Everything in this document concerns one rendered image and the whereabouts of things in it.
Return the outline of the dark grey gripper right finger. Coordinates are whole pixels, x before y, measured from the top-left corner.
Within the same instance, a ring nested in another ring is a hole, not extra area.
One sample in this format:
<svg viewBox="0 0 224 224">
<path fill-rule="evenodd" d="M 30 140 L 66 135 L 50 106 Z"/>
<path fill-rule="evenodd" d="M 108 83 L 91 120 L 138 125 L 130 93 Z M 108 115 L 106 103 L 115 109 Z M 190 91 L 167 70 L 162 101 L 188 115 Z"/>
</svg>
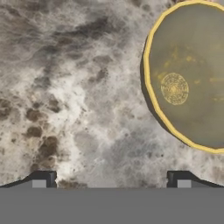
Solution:
<svg viewBox="0 0 224 224">
<path fill-rule="evenodd" d="M 224 185 L 218 185 L 213 182 L 200 179 L 190 171 L 168 171 L 167 188 L 195 188 L 195 187 L 217 187 L 224 188 Z"/>
</svg>

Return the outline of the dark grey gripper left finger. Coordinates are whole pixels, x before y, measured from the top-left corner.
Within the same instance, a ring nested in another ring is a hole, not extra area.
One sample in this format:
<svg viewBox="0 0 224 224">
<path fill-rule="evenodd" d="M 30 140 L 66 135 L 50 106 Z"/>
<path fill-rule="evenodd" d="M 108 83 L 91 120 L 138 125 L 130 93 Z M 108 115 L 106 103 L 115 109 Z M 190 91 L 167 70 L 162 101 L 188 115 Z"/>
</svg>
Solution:
<svg viewBox="0 0 224 224">
<path fill-rule="evenodd" d="M 0 185 L 0 188 L 10 188 L 13 186 L 28 186 L 30 188 L 56 188 L 56 171 L 34 171 L 27 177 Z"/>
</svg>

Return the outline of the olive bowl with yellow rim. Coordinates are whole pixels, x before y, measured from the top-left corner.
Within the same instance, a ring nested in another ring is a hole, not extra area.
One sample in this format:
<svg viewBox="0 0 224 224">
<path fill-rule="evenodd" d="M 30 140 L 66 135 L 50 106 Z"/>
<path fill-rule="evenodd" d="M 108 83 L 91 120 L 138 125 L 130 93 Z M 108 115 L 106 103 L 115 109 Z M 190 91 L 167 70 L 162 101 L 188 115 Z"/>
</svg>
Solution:
<svg viewBox="0 0 224 224">
<path fill-rule="evenodd" d="M 224 6 L 176 3 L 159 16 L 141 61 L 144 99 L 184 144 L 224 153 Z"/>
</svg>

